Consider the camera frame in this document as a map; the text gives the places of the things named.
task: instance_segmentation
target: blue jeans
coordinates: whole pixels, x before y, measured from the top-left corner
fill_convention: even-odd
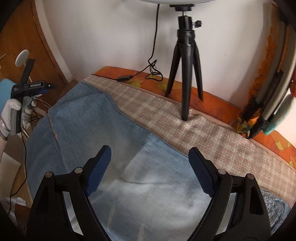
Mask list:
[[[126,117],[108,93],[85,83],[49,110],[27,142],[32,196],[46,172],[60,175],[82,167],[103,145],[111,147],[112,159],[89,200],[111,239],[187,240],[210,202],[188,158]],[[227,227],[234,199],[232,194],[218,232]],[[273,219],[272,227],[278,227],[288,205],[275,197],[266,200],[276,211],[285,205],[276,213],[280,218]],[[71,210],[68,198],[66,205]]]
[[[275,194],[261,189],[263,199],[268,211],[268,217],[273,234],[283,223],[291,211],[290,206],[283,199],[278,198]]]

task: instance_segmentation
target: gloved hand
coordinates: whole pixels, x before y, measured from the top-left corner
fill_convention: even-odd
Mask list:
[[[30,115],[33,112],[33,107],[36,106],[36,101],[32,101],[29,106],[26,107],[25,111],[22,113],[22,124],[26,126],[29,122]],[[9,99],[2,111],[0,116],[0,135],[4,140],[7,140],[9,132],[11,130],[11,110],[20,110],[22,104],[16,99]]]

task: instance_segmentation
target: tripod knob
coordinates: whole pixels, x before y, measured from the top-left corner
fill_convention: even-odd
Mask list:
[[[192,23],[192,25],[195,28],[200,28],[202,26],[202,22],[200,20],[197,20],[196,22]]]

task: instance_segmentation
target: blue cushion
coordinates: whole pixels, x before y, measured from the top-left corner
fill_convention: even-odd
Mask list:
[[[0,114],[5,106],[5,103],[8,99],[10,99],[11,89],[15,85],[9,79],[3,79],[0,82]]]

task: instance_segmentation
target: white wall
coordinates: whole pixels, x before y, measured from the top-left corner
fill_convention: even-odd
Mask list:
[[[142,70],[151,55],[156,4],[137,0],[36,0],[73,78],[82,80],[103,66]],[[204,90],[242,107],[264,55],[270,0],[216,0],[188,13],[202,20],[195,30]],[[155,56],[169,76],[177,40],[178,16],[161,5]],[[179,69],[176,80],[181,81]],[[279,127],[296,146],[291,113]]]

